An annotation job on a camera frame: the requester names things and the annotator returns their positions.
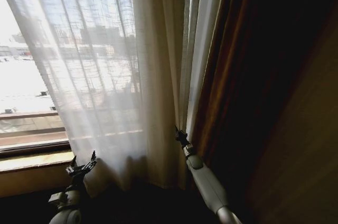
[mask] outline sheer white curtain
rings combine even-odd
[[[7,0],[95,195],[182,182],[200,0]]]

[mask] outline floor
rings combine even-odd
[[[48,199],[59,190],[0,199],[0,214],[11,223],[49,223],[56,213]],[[217,223],[195,191],[140,184],[123,192],[113,186],[84,209],[85,223]]]

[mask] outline brown curtain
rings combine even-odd
[[[335,1],[222,0],[192,141],[244,223],[260,220],[250,179]]]

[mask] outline gray robotic arm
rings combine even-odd
[[[176,129],[176,139],[182,144],[186,164],[206,206],[219,217],[221,223],[241,223],[236,215],[228,209],[224,187],[202,159],[196,155],[193,145],[186,140],[186,137],[185,133]]]
[[[81,224],[82,216],[80,207],[87,198],[87,192],[83,178],[96,165],[95,151],[91,156],[90,162],[86,165],[77,166],[76,156],[71,164],[66,168],[68,175],[72,177],[72,183],[64,192],[51,195],[49,203],[58,207],[58,213],[49,222],[50,224]]]

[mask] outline curtain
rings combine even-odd
[[[334,155],[324,147],[334,142],[333,138],[325,137],[334,131],[329,129],[334,113],[323,116],[323,110],[329,109],[333,99],[328,94],[325,104],[318,100],[325,99],[323,93],[331,89],[328,85],[334,85],[323,77],[334,81],[334,69],[328,69],[326,63],[335,64],[331,44],[336,43],[336,36],[332,35],[336,19],[329,22],[327,19],[337,12],[328,13],[336,2],[221,2],[192,143],[225,187],[231,209],[243,223],[315,223],[323,219],[328,208],[319,209],[314,221],[312,216],[304,216],[310,209],[317,209],[319,201],[325,205],[335,200],[310,190],[306,184],[309,180],[319,184],[318,181],[325,180],[319,178],[334,173],[330,168],[324,172],[313,168],[312,161],[318,159],[315,161],[318,167],[325,166],[321,153],[327,153],[326,160]],[[316,42],[323,27],[330,32],[323,32],[322,39]],[[327,49],[321,56],[330,59],[326,62],[317,59],[318,63],[313,63],[314,49],[317,54]],[[302,80],[303,95],[300,95],[299,80],[308,75],[307,67],[312,63],[313,68],[320,70],[312,70],[305,80],[307,87]],[[320,139],[313,138],[315,133]],[[310,148],[312,152],[304,155]],[[335,164],[331,161],[325,167]],[[328,211],[334,216],[335,207]]]
[[[196,24],[196,35],[194,40],[194,55],[192,61],[189,105],[186,114],[186,132],[189,141],[192,140],[192,130],[200,94],[204,80],[206,62],[209,57],[210,45],[215,29],[220,3],[222,0],[200,0],[199,14]]]
[[[200,0],[7,1],[78,164],[97,153],[89,193],[179,184]]]

